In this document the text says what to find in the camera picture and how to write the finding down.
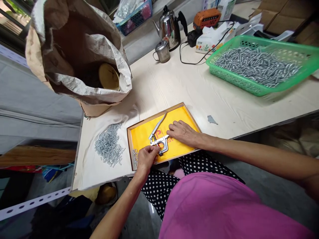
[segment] brown paper bag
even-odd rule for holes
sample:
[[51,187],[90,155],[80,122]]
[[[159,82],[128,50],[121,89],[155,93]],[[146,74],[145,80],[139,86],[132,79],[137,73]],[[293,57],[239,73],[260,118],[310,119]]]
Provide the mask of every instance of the brown paper bag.
[[[32,72],[50,89],[79,100],[87,116],[101,115],[132,89],[118,29],[104,12],[84,0],[36,2],[26,59]],[[105,62],[119,73],[119,91],[89,86],[98,79],[87,80],[87,75]]]

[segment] green plastic basket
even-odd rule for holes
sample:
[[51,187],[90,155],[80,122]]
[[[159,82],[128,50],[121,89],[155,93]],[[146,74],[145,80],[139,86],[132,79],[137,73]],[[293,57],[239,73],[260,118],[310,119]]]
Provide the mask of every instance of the green plastic basket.
[[[285,82],[280,83],[277,87],[270,88],[214,65],[214,62],[220,57],[220,55],[230,49],[238,47],[250,47],[251,49],[261,47],[263,52],[272,52],[279,60],[294,62],[302,67],[295,75],[287,79]],[[287,90],[316,71],[319,68],[319,47],[241,35],[232,38],[225,43],[225,45],[215,51],[207,59],[206,64],[209,65],[209,72],[211,74],[232,83],[233,85],[238,86],[255,96],[263,96],[269,93]]]

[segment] electric kettle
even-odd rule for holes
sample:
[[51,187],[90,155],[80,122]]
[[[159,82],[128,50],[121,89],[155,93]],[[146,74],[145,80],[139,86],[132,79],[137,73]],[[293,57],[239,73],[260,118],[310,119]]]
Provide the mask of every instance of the electric kettle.
[[169,51],[176,49],[180,45],[180,31],[178,21],[184,27],[185,35],[187,36],[187,23],[182,12],[175,16],[172,10],[168,10],[167,6],[163,9],[163,14],[159,18],[159,26],[153,20],[157,33],[162,40],[167,41]]

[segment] black cable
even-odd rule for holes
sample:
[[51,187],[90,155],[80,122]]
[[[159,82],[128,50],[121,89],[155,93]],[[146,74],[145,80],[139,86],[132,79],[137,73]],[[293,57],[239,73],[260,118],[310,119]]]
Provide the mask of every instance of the black cable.
[[[13,119],[18,119],[18,120],[23,120],[23,121],[27,121],[27,122],[31,122],[31,123],[45,124],[45,123],[38,123],[38,122],[34,122],[34,121],[29,121],[29,120],[26,120],[26,119],[20,119],[20,118],[16,118],[16,117],[12,117],[12,116],[5,116],[5,115],[0,115],[0,116],[13,118]],[[61,124],[76,124],[76,123],[59,123],[59,124],[47,124],[47,125],[61,125]]]
[[235,25],[235,22],[234,22],[234,21],[228,21],[228,20],[227,20],[227,21],[219,21],[219,22],[233,22],[233,24],[232,24],[231,28],[228,29],[228,30],[225,32],[225,34],[224,34],[223,37],[220,39],[220,41],[219,41],[210,51],[208,51],[208,52],[203,56],[203,58],[202,58],[199,62],[197,62],[197,63],[189,63],[189,62],[183,62],[183,61],[182,61],[182,55],[181,55],[181,53],[180,53],[180,47],[182,46],[182,44],[187,43],[187,41],[182,42],[182,43],[179,45],[179,59],[180,59],[181,63],[187,64],[187,65],[197,65],[198,63],[200,63],[200,62],[205,58],[205,56],[207,56],[208,53],[210,53],[215,47],[217,47],[217,45],[224,39],[224,37],[226,36],[226,34],[227,34],[227,33],[233,28],[233,26]]
[[220,1],[220,0],[218,0],[218,1],[217,1],[217,5],[216,5],[216,9],[217,9],[217,10],[218,10],[218,8],[217,8],[217,7],[218,7],[218,4],[219,4],[219,1]]

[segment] yellow lid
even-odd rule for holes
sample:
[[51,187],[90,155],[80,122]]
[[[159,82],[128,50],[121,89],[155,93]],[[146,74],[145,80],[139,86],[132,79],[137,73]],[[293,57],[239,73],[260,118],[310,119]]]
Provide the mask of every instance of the yellow lid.
[[116,70],[108,63],[99,68],[99,79],[104,89],[118,91],[120,89],[119,76]]

